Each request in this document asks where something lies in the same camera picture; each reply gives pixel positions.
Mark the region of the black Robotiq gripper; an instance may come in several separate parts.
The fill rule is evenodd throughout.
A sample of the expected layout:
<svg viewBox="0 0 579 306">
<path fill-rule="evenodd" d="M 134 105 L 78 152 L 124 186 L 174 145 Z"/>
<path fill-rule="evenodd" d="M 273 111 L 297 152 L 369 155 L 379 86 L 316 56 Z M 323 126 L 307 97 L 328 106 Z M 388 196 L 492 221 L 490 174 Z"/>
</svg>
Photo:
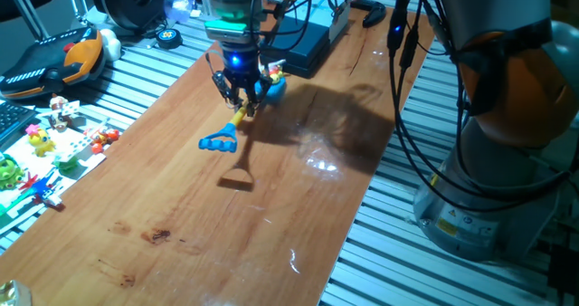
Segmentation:
<svg viewBox="0 0 579 306">
<path fill-rule="evenodd" d="M 271 77 L 259 71 L 258 50 L 251 43 L 220 42 L 220 47 L 223 51 L 224 69 L 222 72 L 215 72 L 212 80 L 229 108 L 242 106 L 237 88 L 245 89 L 248 98 L 247 114 L 253 117 L 272 85 Z"/>
</svg>

